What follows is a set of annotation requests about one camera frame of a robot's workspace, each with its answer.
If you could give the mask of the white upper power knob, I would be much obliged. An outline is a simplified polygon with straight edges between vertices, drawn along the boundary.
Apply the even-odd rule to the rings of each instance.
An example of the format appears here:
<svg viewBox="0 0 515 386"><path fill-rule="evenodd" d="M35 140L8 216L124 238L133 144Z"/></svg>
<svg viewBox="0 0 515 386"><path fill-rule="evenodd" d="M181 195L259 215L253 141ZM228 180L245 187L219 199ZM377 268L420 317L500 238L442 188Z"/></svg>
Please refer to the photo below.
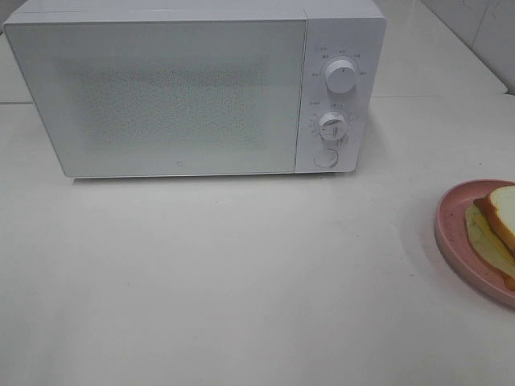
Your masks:
<svg viewBox="0 0 515 386"><path fill-rule="evenodd" d="M327 88L330 92L343 95L356 86L356 69L346 59L334 60L324 71Z"/></svg>

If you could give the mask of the white lower timer knob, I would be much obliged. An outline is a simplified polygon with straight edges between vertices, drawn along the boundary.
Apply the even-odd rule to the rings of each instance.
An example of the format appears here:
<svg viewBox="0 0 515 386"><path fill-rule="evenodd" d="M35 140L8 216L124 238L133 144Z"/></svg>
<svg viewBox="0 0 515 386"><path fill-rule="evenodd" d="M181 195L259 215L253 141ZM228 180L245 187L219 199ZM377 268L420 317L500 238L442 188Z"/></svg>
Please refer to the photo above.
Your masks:
<svg viewBox="0 0 515 386"><path fill-rule="evenodd" d="M346 117L339 112L327 112L318 119L320 137L329 142L339 141L348 132Z"/></svg>

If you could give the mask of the pink speckled plate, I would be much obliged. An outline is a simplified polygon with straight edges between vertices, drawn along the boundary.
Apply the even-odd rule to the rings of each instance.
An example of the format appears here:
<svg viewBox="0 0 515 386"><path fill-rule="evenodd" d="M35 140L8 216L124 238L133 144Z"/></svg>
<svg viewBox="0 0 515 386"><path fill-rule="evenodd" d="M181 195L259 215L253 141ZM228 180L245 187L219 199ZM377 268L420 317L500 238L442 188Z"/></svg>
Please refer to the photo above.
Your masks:
<svg viewBox="0 0 515 386"><path fill-rule="evenodd" d="M473 201L510 181L477 179L450 188L435 212L435 239L446 262L468 285L484 296L514 308L514 292L507 289L501 274L488 266L469 243L465 212Z"/></svg>

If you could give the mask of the white microwave oven body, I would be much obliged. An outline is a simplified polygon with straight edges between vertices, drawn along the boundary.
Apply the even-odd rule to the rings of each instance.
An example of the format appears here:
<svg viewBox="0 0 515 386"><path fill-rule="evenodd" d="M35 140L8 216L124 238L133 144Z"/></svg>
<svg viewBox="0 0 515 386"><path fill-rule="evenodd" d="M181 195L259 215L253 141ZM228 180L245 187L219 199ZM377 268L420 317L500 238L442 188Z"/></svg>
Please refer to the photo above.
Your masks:
<svg viewBox="0 0 515 386"><path fill-rule="evenodd" d="M6 35L10 24L296 20L306 23L306 32L295 168L289 173L225 175L353 171L386 27L385 16L372 1L28 1L4 22L2 29ZM349 60L356 69L356 86L343 95L328 90L324 75L327 65L338 59ZM329 142L320 137L318 119L327 112L339 112L346 117L348 132L339 141ZM322 149L338 152L334 167L315 165L314 156Z"/></svg>

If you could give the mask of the white microwave door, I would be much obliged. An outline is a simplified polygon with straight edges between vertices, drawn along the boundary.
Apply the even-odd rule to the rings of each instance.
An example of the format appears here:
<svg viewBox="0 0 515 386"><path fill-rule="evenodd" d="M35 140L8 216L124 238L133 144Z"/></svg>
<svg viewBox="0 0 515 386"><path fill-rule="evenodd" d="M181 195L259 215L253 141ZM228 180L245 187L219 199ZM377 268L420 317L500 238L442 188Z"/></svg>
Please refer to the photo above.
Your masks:
<svg viewBox="0 0 515 386"><path fill-rule="evenodd" d="M10 24L73 178L289 173L306 23Z"/></svg>

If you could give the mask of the toy bread cheese sandwich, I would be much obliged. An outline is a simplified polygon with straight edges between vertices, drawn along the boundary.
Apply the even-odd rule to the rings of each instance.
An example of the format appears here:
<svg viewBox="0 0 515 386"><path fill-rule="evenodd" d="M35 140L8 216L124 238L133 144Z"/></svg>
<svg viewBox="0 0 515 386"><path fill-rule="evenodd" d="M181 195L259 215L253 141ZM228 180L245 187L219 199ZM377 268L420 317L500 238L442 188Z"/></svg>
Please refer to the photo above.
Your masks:
<svg viewBox="0 0 515 386"><path fill-rule="evenodd" d="M514 185L475 199L465 211L468 241L475 254L514 291Z"/></svg>

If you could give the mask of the white round door button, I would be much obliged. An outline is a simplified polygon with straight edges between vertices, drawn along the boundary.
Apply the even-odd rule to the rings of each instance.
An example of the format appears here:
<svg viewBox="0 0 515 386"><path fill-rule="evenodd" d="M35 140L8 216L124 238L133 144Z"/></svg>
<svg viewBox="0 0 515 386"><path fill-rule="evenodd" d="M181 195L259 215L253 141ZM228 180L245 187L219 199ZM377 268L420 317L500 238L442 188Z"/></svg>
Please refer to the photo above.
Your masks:
<svg viewBox="0 0 515 386"><path fill-rule="evenodd" d="M332 149L322 149L314 156L314 163L320 168L332 168L338 162L338 152Z"/></svg>

